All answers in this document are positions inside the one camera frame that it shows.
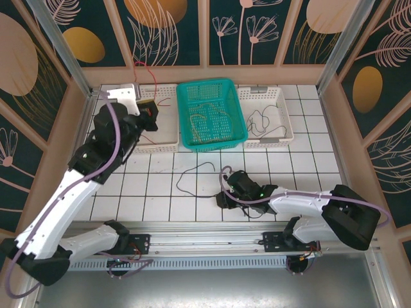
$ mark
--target gray floor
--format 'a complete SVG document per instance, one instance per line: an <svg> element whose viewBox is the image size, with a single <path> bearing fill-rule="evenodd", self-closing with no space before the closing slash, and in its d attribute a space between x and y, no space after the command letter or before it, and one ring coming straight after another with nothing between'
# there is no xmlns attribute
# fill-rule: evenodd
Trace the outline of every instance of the gray floor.
<svg viewBox="0 0 411 308"><path fill-rule="evenodd" d="M326 255L304 276L285 269L142 271L124 280L69 272L45 287L40 308L379 307L362 254Z"/></svg>

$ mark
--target red wire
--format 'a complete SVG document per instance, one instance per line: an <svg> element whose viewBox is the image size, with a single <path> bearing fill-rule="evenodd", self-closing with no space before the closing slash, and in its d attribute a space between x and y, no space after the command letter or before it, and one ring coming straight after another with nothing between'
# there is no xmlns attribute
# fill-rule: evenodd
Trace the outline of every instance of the red wire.
<svg viewBox="0 0 411 308"><path fill-rule="evenodd" d="M157 80L155 79L154 74L151 72L151 70L148 68L148 66L147 66L147 64L146 64L145 62L135 61L135 62L134 62L134 65L137 65L137 64L143 64L143 65L146 67L147 71L153 76L153 79L154 79L154 99L153 99L153 100L155 101L155 95L157 94ZM136 77L136 78L134 79L134 82L137 82L136 70L134 70L134 77Z"/></svg>
<svg viewBox="0 0 411 308"><path fill-rule="evenodd" d="M157 144L157 143L155 143L154 141L151 141L149 138L147 138L146 136L144 136L144 135L141 135L142 137L144 137L145 139L147 139L148 141L150 141L152 144Z"/></svg>
<svg viewBox="0 0 411 308"><path fill-rule="evenodd" d="M162 107L171 106L171 105L160 105L160 103L161 103L162 101L165 101L165 100L167 100L167 99L170 99L170 98L164 98L164 99L160 100L160 101L157 103L157 106L162 106Z"/></svg>

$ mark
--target wire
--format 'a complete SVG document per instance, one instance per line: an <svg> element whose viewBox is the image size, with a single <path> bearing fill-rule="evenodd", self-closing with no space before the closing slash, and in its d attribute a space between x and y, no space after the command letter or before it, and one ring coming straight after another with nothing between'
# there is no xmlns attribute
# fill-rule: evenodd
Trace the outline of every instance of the wire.
<svg viewBox="0 0 411 308"><path fill-rule="evenodd" d="M154 80L154 98L153 98L153 100L155 101L155 95L157 94L157 79L155 79L154 74L151 72L151 70L149 69L149 66L145 62L135 61L134 65L137 65L137 64L143 64L146 67L147 71L153 76L153 80ZM134 71L134 77L135 77L134 82L137 82L136 70L133 69L133 71Z"/></svg>
<svg viewBox="0 0 411 308"><path fill-rule="evenodd" d="M152 141L151 139L149 139L149 138L147 138L146 136L144 136L144 135L141 135L143 138L145 138L145 139L147 139L148 141L150 141L152 144L157 144L157 143L155 143L154 141Z"/></svg>
<svg viewBox="0 0 411 308"><path fill-rule="evenodd" d="M277 127L274 128L273 130L267 131L267 128L270 126L270 118L267 117L266 115L264 115L264 112L266 111L266 109L267 109L268 107L278 108L277 105L269 105L269 106L266 106L266 107L263 109L263 112L260 112L258 109L255 109L255 111L253 111L253 113L251 113L251 115L250 115L249 118L247 119L247 122L246 122L246 123L247 123L247 131L248 131L248 132L251 132L251 133L252 133L254 136L256 136L257 138L259 137L260 139L262 139L264 136L268 135L269 133L272 133L272 132L278 130L280 127L283 127L283 128L285 129L285 134L284 134L284 135L287 135L287 127L285 127L284 125L277 126ZM255 113L258 113L258 114L261 116L261 125L262 125L262 127L263 127L263 130L262 130L262 131L259 131L259 130L257 129L257 124L254 122L254 114L255 114ZM264 118L267 119L267 122L268 122L267 125L264 125Z"/></svg>
<svg viewBox="0 0 411 308"><path fill-rule="evenodd" d="M27 248L28 244L30 243L30 241L34 238L34 235L36 234L37 230L40 228L41 224L43 223L43 221L47 218L47 216L50 214L50 212L56 207L56 205L58 204L58 202L60 200L62 200L64 198L64 196L74 187L77 186L78 184L91 180L92 178L94 178L95 176L98 176L100 173L104 172L104 170L106 170L108 167L111 166L111 164L113 163L113 161L116 159L118 151L120 149L120 127L119 127L119 123L118 123L118 119L116 116L116 112L114 111L113 107L111 106L109 100L107 99L108 94L106 92L102 92L100 91L100 95L103 97L103 100L105 100L105 103L107 105L107 108L109 109L111 118L113 120L114 123L114 131L116 133L116 143L114 146L114 151L113 154L111 155L110 159L104 164L104 166L102 166L101 168L99 168L98 170L96 170L95 172L90 173L89 175L86 175L85 177L73 182L72 184L68 185L56 198L55 200L50 204L50 206L44 211L43 215L41 215L40 219L37 221L37 223L34 225L34 227L32 228L31 232L29 233L27 239L25 240L25 242L22 244L21 248L17 251L17 253L14 255L14 258L12 259L11 263L9 263L8 267L7 267L7 271L6 271L6 283L5 283L5 289L6 289L6 293L10 298L13 299L19 299L19 298L23 298L27 295L29 295L30 293L34 292L34 290L36 290L41 283L39 282L38 284L36 284L34 287L32 287L30 290L28 290L27 292L23 293L23 294L14 294L12 292L12 288L10 285L10 280L12 277L12 271L14 269L14 266L17 263L17 260L20 258L20 256L22 255L23 251L25 251L25 249Z"/></svg>
<svg viewBox="0 0 411 308"><path fill-rule="evenodd" d="M160 101L157 103L157 106L160 106L160 107L169 107L169 106L171 106L171 105L160 105L160 103L161 103L162 101L166 101L167 99L171 99L171 98L164 98L164 99L160 100Z"/></svg>
<svg viewBox="0 0 411 308"><path fill-rule="evenodd" d="M134 271L128 271L127 273L125 273L125 274L122 275L122 276L115 276L115 275L112 273L113 267L114 267L114 266L117 266L117 265L119 265L119 264L116 264L116 263L111 264L110 267L109 267L110 277L111 277L111 278L116 278L116 279L119 279L119 280L122 279L122 278L127 278L127 277L130 277L130 276L132 276L132 275L135 275L135 274L139 273L143 268L149 266L152 262L154 262L153 259L147 259L147 260L130 260L130 259L127 259L127 258L123 258L123 257L111 255L111 254L109 254L109 253L107 253L107 252L98 252L97 254L99 254L99 255L104 255L104 256L106 256L106 257L109 257L109 258L112 258L112 259L115 259L115 260L118 260L118 261L121 261L121 262L124 262L124 263L144 263L143 266L137 268L137 269L134 270Z"/></svg>
<svg viewBox="0 0 411 308"><path fill-rule="evenodd" d="M186 191L185 189L181 189L181 188L179 187L179 183L180 183L183 175L185 175L188 171L197 169L198 167L201 167L201 166L203 166L203 165L205 165L205 164L211 164L212 167L213 167L213 169L214 169L214 171L216 171L216 168L214 167L214 164L213 164L212 162L203 162L202 164L197 165L197 166L195 166L194 168L185 170L185 172L183 172L183 173L180 175L180 178L179 178L179 180L177 181L177 183L175 184L175 187L176 187L179 191L181 191L182 193L188 193L190 196L193 196L193 197L196 197L196 198L209 199L209 198L212 198L212 197L217 196L218 194L215 194L215 195L213 195L213 196L197 196L197 195L193 194L192 192Z"/></svg>
<svg viewBox="0 0 411 308"><path fill-rule="evenodd" d="M224 188L223 185L223 174L224 171L226 169L229 169L230 173L232 172L232 167L231 166L225 166L223 167L223 169L220 171L218 180L220 181L220 186L223 190L223 192L232 200L234 200L237 203L241 203L244 205L250 205L250 204L256 204L256 203L261 203L261 202L266 202L266 201L270 201L272 199L277 199L277 198L281 198L281 197L287 197L287 196L302 196L302 197L309 197L309 198L324 198L324 199L330 199L330 200L336 200L336 201L343 201L343 202L349 202L349 203L354 203L354 204L360 204L360 205L364 205L366 207L370 207L372 209L378 210L380 213L384 213L384 215L386 215L386 220L383 221L382 223L377 225L377 228L381 228L384 227L386 225L388 225L391 221L392 221L392 216L390 214L389 211L387 211L386 209L383 209L375 204L366 202L366 201L362 201L362 200L357 200L357 199L352 199L352 198L345 198L345 197L338 197L338 196L330 196L327 194L315 194L315 193L311 193L311 192L299 192L299 191L286 191L286 192L282 192L281 194L273 194L267 198L263 198L263 199L258 199L258 200L254 200L254 201L243 201L243 200L239 200L236 199L235 197L231 196Z"/></svg>

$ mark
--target wallpaper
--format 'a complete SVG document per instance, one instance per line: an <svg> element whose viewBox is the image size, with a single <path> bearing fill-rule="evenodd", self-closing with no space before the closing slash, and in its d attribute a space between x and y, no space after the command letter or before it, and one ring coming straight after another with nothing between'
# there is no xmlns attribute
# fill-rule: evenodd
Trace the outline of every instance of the wallpaper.
<svg viewBox="0 0 411 308"><path fill-rule="evenodd" d="M200 65L197 0L116 0L134 62Z"/></svg>
<svg viewBox="0 0 411 308"><path fill-rule="evenodd" d="M368 153L396 226L411 223L411 108L369 147Z"/></svg>
<svg viewBox="0 0 411 308"><path fill-rule="evenodd" d="M411 241L406 241L403 243L405 253L407 255L408 261L411 265Z"/></svg>
<svg viewBox="0 0 411 308"><path fill-rule="evenodd" d="M365 137L411 90L411 4L391 1L342 81Z"/></svg>
<svg viewBox="0 0 411 308"><path fill-rule="evenodd" d="M210 0L209 64L274 64L288 0Z"/></svg>
<svg viewBox="0 0 411 308"><path fill-rule="evenodd" d="M0 228L15 232L42 154L0 115Z"/></svg>
<svg viewBox="0 0 411 308"><path fill-rule="evenodd" d="M347 50L347 53L345 54L345 57L343 57L340 66L338 66L337 68L337 74L339 75L341 70L344 68L345 63L347 63L348 58L351 56L351 51L354 49L354 47L357 45L358 41L360 40L361 36L363 35L365 29L368 27L368 24L370 23L372 17L375 14L375 11L377 10L377 8L380 6L382 0L375 0L374 5L371 8L370 13L365 16L365 20L359 30L359 32L357 33L356 38L354 39L353 43L351 44L350 48Z"/></svg>
<svg viewBox="0 0 411 308"><path fill-rule="evenodd" d="M0 99L48 140L67 85L11 0L0 2Z"/></svg>
<svg viewBox="0 0 411 308"><path fill-rule="evenodd" d="M125 66L103 0L44 0L44 3L81 67Z"/></svg>
<svg viewBox="0 0 411 308"><path fill-rule="evenodd" d="M304 0L284 64L325 64L358 0Z"/></svg>

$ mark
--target white flower drawing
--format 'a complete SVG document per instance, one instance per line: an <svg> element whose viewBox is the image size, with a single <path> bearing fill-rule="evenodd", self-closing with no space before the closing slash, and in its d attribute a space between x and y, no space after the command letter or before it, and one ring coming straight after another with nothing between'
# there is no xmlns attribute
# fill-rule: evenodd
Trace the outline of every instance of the white flower drawing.
<svg viewBox="0 0 411 308"><path fill-rule="evenodd" d="M222 17L221 20L219 17L214 17L213 18L213 26L214 29L216 30L216 33L218 35L218 42L220 43L220 54L221 54L221 59L223 61L223 65L225 65L224 61L224 55L223 55L223 48L221 45L221 38L226 36L226 35L232 35L237 33L237 27L235 27L235 22L231 17Z"/></svg>
<svg viewBox="0 0 411 308"><path fill-rule="evenodd" d="M256 23L256 16L247 18L247 31L249 33L251 42L250 64L252 64L252 50L254 44L262 42L270 42L271 40L278 39L278 31L275 31L277 24L275 18L260 17Z"/></svg>

